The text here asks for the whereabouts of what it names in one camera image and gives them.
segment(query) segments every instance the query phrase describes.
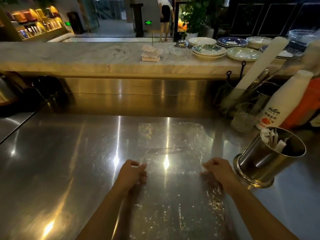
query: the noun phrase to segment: hand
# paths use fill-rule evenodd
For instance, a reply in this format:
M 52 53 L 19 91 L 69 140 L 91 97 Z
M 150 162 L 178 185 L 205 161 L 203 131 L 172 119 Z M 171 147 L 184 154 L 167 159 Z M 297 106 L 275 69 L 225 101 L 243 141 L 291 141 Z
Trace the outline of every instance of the hand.
M 230 191 L 239 184 L 229 162 L 225 159 L 215 157 L 202 164 L 202 166 L 214 174 L 228 194 L 230 194 Z
M 135 184 L 146 183 L 146 167 L 147 165 L 145 163 L 140 164 L 137 161 L 127 160 L 120 169 L 118 178 L 114 183 L 114 187 L 127 195 L 128 191 Z

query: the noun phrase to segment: black shorts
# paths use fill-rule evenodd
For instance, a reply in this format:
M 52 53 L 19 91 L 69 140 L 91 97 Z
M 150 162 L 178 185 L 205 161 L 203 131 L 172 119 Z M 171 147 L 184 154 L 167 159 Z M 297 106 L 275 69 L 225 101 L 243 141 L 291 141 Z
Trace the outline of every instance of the black shorts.
M 170 7 L 168 5 L 162 6 L 162 15 L 164 16 L 164 18 L 163 19 L 160 18 L 160 23 L 169 23 L 170 14 L 171 14 Z

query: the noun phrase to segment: plant pot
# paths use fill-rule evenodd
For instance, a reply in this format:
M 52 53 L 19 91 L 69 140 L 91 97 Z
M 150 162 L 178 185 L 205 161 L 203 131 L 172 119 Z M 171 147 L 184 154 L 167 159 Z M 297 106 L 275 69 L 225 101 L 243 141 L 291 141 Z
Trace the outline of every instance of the plant pot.
M 205 25 L 203 27 L 203 37 L 212 38 L 214 35 L 214 29 Z
M 195 37 L 198 37 L 198 33 L 186 33 L 186 41 L 189 41 L 189 39 Z

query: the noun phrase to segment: stack of napkins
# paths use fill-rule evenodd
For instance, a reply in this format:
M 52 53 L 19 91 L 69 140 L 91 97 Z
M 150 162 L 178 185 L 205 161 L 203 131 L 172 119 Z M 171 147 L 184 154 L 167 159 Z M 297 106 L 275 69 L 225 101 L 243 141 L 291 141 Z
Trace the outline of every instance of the stack of napkins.
M 160 55 L 163 49 L 154 48 L 151 45 L 144 44 L 142 46 L 142 60 L 143 61 L 160 61 Z

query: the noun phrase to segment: metal kettle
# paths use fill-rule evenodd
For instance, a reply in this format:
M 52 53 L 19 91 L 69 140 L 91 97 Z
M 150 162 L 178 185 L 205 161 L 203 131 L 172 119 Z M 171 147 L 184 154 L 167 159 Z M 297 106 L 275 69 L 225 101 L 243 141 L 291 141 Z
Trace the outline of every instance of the metal kettle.
M 20 94 L 22 94 L 20 86 L 0 74 L 0 107 L 17 102 Z

